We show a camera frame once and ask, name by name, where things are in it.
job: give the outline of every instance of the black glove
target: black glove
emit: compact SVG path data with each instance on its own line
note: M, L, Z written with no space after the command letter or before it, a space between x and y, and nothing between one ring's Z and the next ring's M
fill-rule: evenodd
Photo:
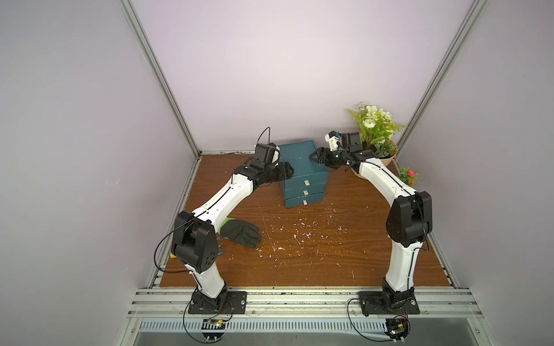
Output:
M219 233L225 239L234 241L237 244L244 245L251 249L256 248L260 243L261 235L258 233L259 227L254 226L243 220L227 219L219 229Z

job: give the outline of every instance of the black wire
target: black wire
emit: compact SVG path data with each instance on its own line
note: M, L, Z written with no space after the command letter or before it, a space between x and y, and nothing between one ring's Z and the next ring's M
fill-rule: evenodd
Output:
M196 287L196 289L194 289L194 292L192 292L192 294L194 294L194 293L197 292L197 291L198 291L198 287ZM217 339L216 341L212 341L212 342L200 341L200 340L197 340L196 338L194 338L194 337L188 332L187 326L184 324L184 315L187 313L187 311L188 311L188 306L191 304L191 302L192 302L192 295L191 295L191 300L188 301L187 306L184 308L184 311L183 311L183 328L184 328L184 331L187 333L187 335L188 335L191 339L193 339L194 341L196 341L196 342L198 342L198 343L201 343L201 344L215 344L216 342L220 342L220 341L221 341L221 337L219 337L219 339ZM231 318L233 318L233 309L231 309L231 317L229 317L229 319L228 319L227 321L230 321Z
M354 323L352 323L352 319L350 318L350 302L353 301L353 300L361 300L360 298L350 298L348 300L348 302L346 303L346 314L348 316L348 320L350 321L350 325L352 326L352 328L354 328L354 330L356 331L356 333L358 333L362 338L364 339L368 339L369 341L373 341L373 342L387 342L387 341L392 341L392 339L389 339L389 340L373 340L373 339L369 339L367 336L363 335L362 333L360 333L360 331L358 331L358 329L356 329L356 327L354 326Z
M375 167L378 167L379 169L381 169L381 166L379 166L378 164L374 164L373 162L365 162L365 163L372 164L372 165L374 165ZM407 192L406 190L404 190L404 186L400 185L400 183L397 182L396 179L394 179L394 178L392 177L392 175L388 174L387 171L385 171L384 169L381 169L381 170L382 170L383 172L385 172L386 175L388 175L389 178L391 178L391 179L392 179L392 180L393 180L404 192L408 193L410 196L414 196L414 195L411 194L410 192Z
M156 266L156 268L158 268L159 271L164 272L164 273L170 273L170 274L184 273L184 272L189 271L188 269L186 269L186 270L179 270L179 271L166 271L166 270L161 269L160 266L158 265L158 263L156 263L156 254L157 254L157 252L158 252L158 249L160 248L160 245L162 245L163 241L164 241L167 237L169 237L171 234L173 234L173 232L175 232L175 231L178 230L179 228L181 228L181 227L183 227L183 226L185 226L185 225L191 223L192 221L198 219L198 217L199 217L200 215L195 216L193 219L191 219L191 220L185 222L185 223L182 224L181 226L176 227L174 230L172 230L171 232L169 232L168 234L166 234L166 236L163 237L162 240L160 240L160 242L159 242L158 245L156 246L156 249L154 250L154 265Z
M268 144L269 144L269 143L271 143L271 127L268 126L268 127L265 128L265 130L269 130L269 132L268 132ZM264 134L265 130L261 132L260 137L258 137L258 141L256 141L256 144L258 144L260 142L260 138Z
M404 337L407 337L410 332L410 320L408 320L408 314L406 313L406 315L396 315L392 319L395 319L397 317L403 317L406 320L406 332Z
M203 215L204 213L206 213L208 210L210 210L214 205L216 205L222 198L223 196L225 196L229 190L231 190L231 187L229 186L229 188L221 195L221 197L219 197L214 203L212 203L212 205L210 205L205 211L201 212L200 214L198 214L197 216L195 216L194 218L192 218L191 220L185 222L184 224L182 224L181 226L179 227L176 227L174 230L172 230L171 232L169 232L168 234L166 234L165 237L162 238L162 240L160 240L160 242L158 243L158 245L156 246L156 249L154 250L154 265L156 266L156 268L158 268L159 271L161 272L164 272L164 273L170 273L170 274L175 274L175 273L184 273L184 272L188 272L189 270L179 270L179 271L166 271L166 270L163 270L160 268L160 266L158 265L158 263L156 263L156 254L158 253L158 249L160 248L160 245L162 245L163 241L169 237L173 232L175 232L176 230L178 230L179 228L193 222L194 220L198 219L201 215Z

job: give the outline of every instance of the aluminum frame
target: aluminum frame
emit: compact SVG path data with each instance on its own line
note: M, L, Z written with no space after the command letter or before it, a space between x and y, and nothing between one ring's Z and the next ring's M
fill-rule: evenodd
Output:
M450 70L452 63L456 59L456 56L458 56L460 49L464 45L466 38L468 37L469 33L473 29L473 26L477 21L477 19L479 18L479 15L481 14L481 11L483 10L487 1L488 0L475 0L471 5L467 15L464 18L464 21L462 22L460 28L458 29L458 32L456 33L456 36L454 37L454 39L452 40L452 43L448 47L448 50L443 57L443 60L440 62L439 68L437 68L435 74L433 75L433 78L431 79L431 82L429 82L429 85L427 86L427 89L423 94L423 97L421 98L421 100L419 101L419 104L415 108L412 118L408 122L408 125L404 130L404 132L402 132L400 140L397 143L397 148L398 148L397 154L400 154L402 152L402 149L406 145L410 135L412 134L419 120L425 113L427 106L430 104L431 100L433 99L433 96L435 95L440 85L442 84L444 78L448 74L448 71Z
M171 107L171 111L173 112L175 120L177 120L181 132L187 140L188 146L194 154L194 158L198 159L200 157L200 150L198 149L198 146L196 145L194 138L192 137L191 131L189 130L187 123L184 120L183 113L181 112L181 109L177 104L177 100L175 99L175 96L173 95L173 92L171 91L171 88L167 82L167 79L163 74L162 68L158 62L158 59L156 58L156 54L154 54L144 28L142 27L139 17L137 16L135 7L130 0L119 0L119 3L121 5L121 9L125 16L125 19L127 20L129 27L135 35L138 45L142 51L142 55L145 57L146 62L152 70L152 73L154 73L154 77L156 78L156 81L162 89L163 95L165 96L167 102L169 103L169 106Z

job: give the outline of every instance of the white flower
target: white flower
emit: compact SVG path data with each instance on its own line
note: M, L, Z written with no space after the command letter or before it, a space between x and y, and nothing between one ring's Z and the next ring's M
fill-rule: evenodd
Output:
M367 128L374 128L375 127L375 122L373 119L371 118L366 118L364 121L363 121L363 125Z

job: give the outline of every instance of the green leaves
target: green leaves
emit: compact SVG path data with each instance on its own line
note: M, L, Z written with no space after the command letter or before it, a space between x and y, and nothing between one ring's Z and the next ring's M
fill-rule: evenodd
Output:
M358 111L348 109L348 112L360 127L360 139L379 148L384 144L379 143L379 141L386 140L388 142L395 132L405 128L404 125L392 121L390 112L385 112L382 108L378 109L376 106L370 106L368 109L363 104L359 105Z
M402 180L407 186L416 186L415 181L418 176L419 174L411 170L409 167L403 167L400 170L400 180Z

